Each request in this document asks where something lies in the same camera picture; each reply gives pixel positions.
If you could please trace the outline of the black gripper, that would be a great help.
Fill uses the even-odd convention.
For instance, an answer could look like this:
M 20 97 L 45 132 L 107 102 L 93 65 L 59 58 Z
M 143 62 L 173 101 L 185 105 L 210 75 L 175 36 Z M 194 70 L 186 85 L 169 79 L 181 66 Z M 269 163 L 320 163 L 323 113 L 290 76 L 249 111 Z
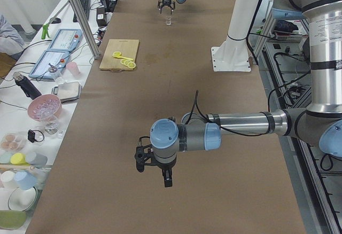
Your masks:
M 154 163 L 157 167 L 162 169 L 164 186 L 166 188 L 172 187 L 172 168 L 175 166 L 175 156 L 173 155 L 169 158 L 162 158 L 155 155 Z
M 173 13 L 173 11 L 175 10 L 175 1 L 172 1 L 172 0 L 158 1 L 157 8 L 159 10 L 159 13 L 162 13 L 162 8 L 164 6 L 169 7 L 170 8 L 170 12 Z

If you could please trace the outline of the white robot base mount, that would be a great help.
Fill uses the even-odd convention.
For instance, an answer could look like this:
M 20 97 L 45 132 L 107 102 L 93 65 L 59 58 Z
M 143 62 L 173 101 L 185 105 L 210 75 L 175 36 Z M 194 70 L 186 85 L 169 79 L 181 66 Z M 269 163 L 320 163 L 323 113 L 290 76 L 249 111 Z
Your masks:
M 247 36 L 259 0 L 236 0 L 226 40 L 220 47 L 212 47 L 215 72 L 250 72 Z

